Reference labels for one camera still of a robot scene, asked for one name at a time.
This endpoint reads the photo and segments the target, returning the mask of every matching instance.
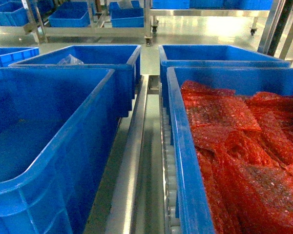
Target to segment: crate stack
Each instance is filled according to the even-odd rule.
[[[272,0],[153,0],[153,9],[270,10]]]
[[[1,234],[83,233],[132,109],[140,51],[70,46],[26,59],[37,48],[5,50],[0,63],[22,61],[0,68]]]
[[[170,208],[176,214],[171,218],[180,219],[183,234],[215,233],[181,86],[192,80],[211,88],[235,90],[237,95],[263,91],[291,96],[293,69],[284,60],[233,46],[163,45],[159,51],[163,106],[171,126],[165,138],[173,147],[176,163],[177,200],[176,207]]]

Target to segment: blue crate on shelf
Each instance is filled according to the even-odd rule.
[[[189,9],[190,0],[153,0],[153,9]]]
[[[84,65],[70,65],[74,67],[100,67],[115,69],[119,77],[118,89],[124,96],[118,106],[121,117],[127,117],[132,110],[132,99],[135,97],[135,83],[140,81],[140,45],[81,45],[69,46],[48,54],[11,64],[18,67],[67,67],[57,65],[60,60],[72,55]]]
[[[108,69],[0,69],[0,233],[82,234],[119,116]]]
[[[143,8],[131,8],[114,10],[110,13],[112,26],[114,28],[143,28]]]
[[[51,27],[81,28],[90,24],[88,11],[57,10],[48,17]]]
[[[22,3],[7,2],[0,5],[0,26],[24,26],[28,18]]]
[[[293,69],[170,67],[167,77],[182,233],[214,234],[180,88],[186,80],[193,80],[212,88],[234,89],[237,95],[259,91],[293,95]]]
[[[230,45],[163,45],[160,51],[160,73],[164,106],[168,106],[167,68],[198,67],[289,67],[284,60]]]
[[[0,67],[39,55],[37,47],[0,48]]]
[[[224,0],[190,0],[190,7],[199,9],[221,9],[224,7]]]
[[[270,10],[273,0],[241,0],[242,10]]]

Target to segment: crate rim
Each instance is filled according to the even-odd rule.
[[[0,68],[0,71],[4,71],[4,70],[23,71],[23,69],[19,67]],[[67,134],[67,132],[72,131],[72,126],[76,125],[76,120],[82,118],[82,116],[79,115],[79,113],[83,112],[84,107],[90,105],[94,101],[92,97],[95,97],[99,93],[99,91],[104,87],[104,85],[114,75],[114,72],[115,72],[114,69],[108,69],[108,68],[88,68],[88,70],[106,71],[106,75],[99,82],[99,84],[91,91],[91,93],[85,98],[85,100],[80,104],[80,106],[75,110],[75,112],[69,117],[69,119],[63,124],[63,126],[57,131],[57,133],[52,137],[52,139],[46,144],[46,146],[44,146],[41,152],[36,156],[36,158],[30,164],[30,166],[22,174],[18,175],[17,177],[0,182],[0,195],[14,191],[18,188],[21,188],[39,176],[39,173],[41,173],[41,171],[43,171],[46,168],[46,166],[48,165],[53,155],[52,153],[46,154],[46,152],[50,150],[54,151],[59,148],[60,145],[58,143],[59,141],[61,141],[62,137],[58,137],[58,136],[59,135],[64,136]]]
[[[18,4],[19,2],[18,2],[18,1],[7,1],[7,2],[4,3],[4,4],[1,4],[0,7],[3,6],[3,5],[6,5],[6,4],[11,4],[11,3],[16,3],[16,4]],[[15,11],[11,11],[11,12],[0,11],[0,13],[13,14],[13,13],[19,11],[19,10],[22,10],[22,9],[24,9],[23,6],[20,7],[19,9],[16,9]]]
[[[24,50],[19,50],[19,51],[15,51],[15,52],[2,54],[2,55],[0,55],[0,57],[5,56],[5,55],[20,53],[20,52],[30,51],[30,50],[36,50],[36,49],[38,49],[38,51],[39,51],[39,47],[0,47],[0,49],[19,49],[19,48],[24,48]]]
[[[58,51],[61,51],[61,50],[64,50],[64,49],[68,49],[68,48],[71,48],[71,47],[85,47],[85,46],[89,46],[89,47],[101,47],[101,46],[108,46],[108,47],[122,47],[122,46],[136,46],[136,49],[133,51],[133,53],[131,54],[131,56],[129,57],[129,59],[127,60],[126,63],[119,63],[119,64],[106,64],[106,63],[94,63],[94,64],[83,64],[83,65],[57,65],[57,64],[26,64],[25,62],[31,60],[31,59],[35,59],[37,57],[41,57],[41,56],[47,56],[47,55],[50,55],[52,53],[55,53],[55,52],[58,52]],[[45,53],[45,54],[42,54],[42,55],[37,55],[37,56],[34,56],[34,57],[31,57],[31,58],[27,58],[27,59],[24,59],[22,61],[19,61],[19,62],[15,62],[15,63],[12,63],[10,64],[9,66],[10,67],[91,67],[91,66],[99,66],[99,65],[103,65],[103,66],[120,66],[120,67],[123,67],[124,69],[131,69],[132,65],[134,64],[134,61],[138,59],[140,53],[141,53],[141,50],[142,50],[142,46],[141,45],[132,45],[132,44],[118,44],[118,45],[110,45],[110,44],[105,44],[105,45],[70,45],[70,46],[66,46],[66,47],[63,47],[63,48],[60,48],[60,49],[57,49],[57,50],[54,50],[54,51],[51,51],[51,52],[48,52],[48,53]]]
[[[260,54],[261,56],[265,57],[265,58],[273,58],[275,59],[274,61],[254,61],[254,60],[181,60],[181,59],[168,59],[167,55],[165,53],[165,49],[164,46],[191,46],[191,47],[201,47],[201,46],[208,46],[208,47],[213,47],[215,45],[210,45],[210,44],[202,44],[202,45],[197,45],[197,44],[165,44],[165,45],[159,45],[159,54],[160,54],[160,62],[161,65],[166,65],[168,62],[173,62],[173,61],[191,61],[191,62],[202,62],[202,61],[208,61],[208,62],[239,62],[239,63],[244,63],[244,62],[260,62],[260,63],[265,63],[265,62],[284,62],[284,63],[288,63],[290,64],[290,62],[279,59],[279,58],[275,58],[269,55],[264,55],[264,54]],[[234,45],[217,45],[219,47],[233,47],[235,49],[240,49],[240,50],[246,50],[244,48],[240,48]],[[252,54],[258,54],[255,51],[251,51],[251,50],[246,50]]]

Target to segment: metal rack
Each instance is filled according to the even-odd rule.
[[[152,0],[145,0],[146,18],[146,45],[152,44],[152,33],[157,32],[159,21],[157,16],[193,16],[193,17],[254,17],[251,27],[251,35],[257,31],[257,20],[259,17],[267,18],[270,11],[250,11],[250,10],[204,10],[204,9],[185,9],[185,10],[155,10],[152,9]]]
[[[86,0],[90,16],[90,25],[85,28],[53,28],[50,25],[44,24],[42,31],[48,41],[49,37],[143,37],[146,27],[144,28],[105,28],[105,23],[108,21],[107,1],[105,1],[105,9],[100,18],[95,23],[94,14],[91,8],[93,0]]]
[[[65,0],[54,0],[57,7]],[[100,14],[97,22],[94,22],[95,14],[92,12],[91,3],[94,0],[85,0],[88,5],[90,16],[90,25],[85,28],[53,28],[47,22],[47,16],[41,16],[39,9],[34,9],[37,12],[38,20],[36,21],[33,15],[29,0],[22,0],[23,6],[26,9],[29,23],[22,27],[6,27],[0,26],[0,35],[15,35],[24,36],[33,33],[37,43],[43,41],[48,42],[49,37],[144,37],[146,45],[151,46],[153,34],[157,32],[158,20],[157,16],[218,16],[218,17],[254,17],[254,22],[251,28],[251,34],[256,32],[256,23],[258,17],[268,17],[269,11],[249,11],[249,10],[202,10],[202,9],[187,9],[187,10],[155,10],[152,9],[152,0],[144,0],[144,28],[108,28],[105,23],[109,21],[108,5],[105,0],[105,9]]]

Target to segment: red mesh bag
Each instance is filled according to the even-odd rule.
[[[293,143],[282,131],[272,112],[257,117],[262,136],[270,150],[286,165],[293,163]]]
[[[293,234],[293,177],[222,155],[216,181],[243,233]]]
[[[210,215],[218,234],[241,234],[238,220],[233,220],[227,212],[222,195],[215,183],[211,162],[197,150],[197,158],[201,168],[203,183],[209,203]]]
[[[238,130],[260,131],[256,119],[244,101],[238,97],[199,96],[184,104],[191,128],[221,125]]]

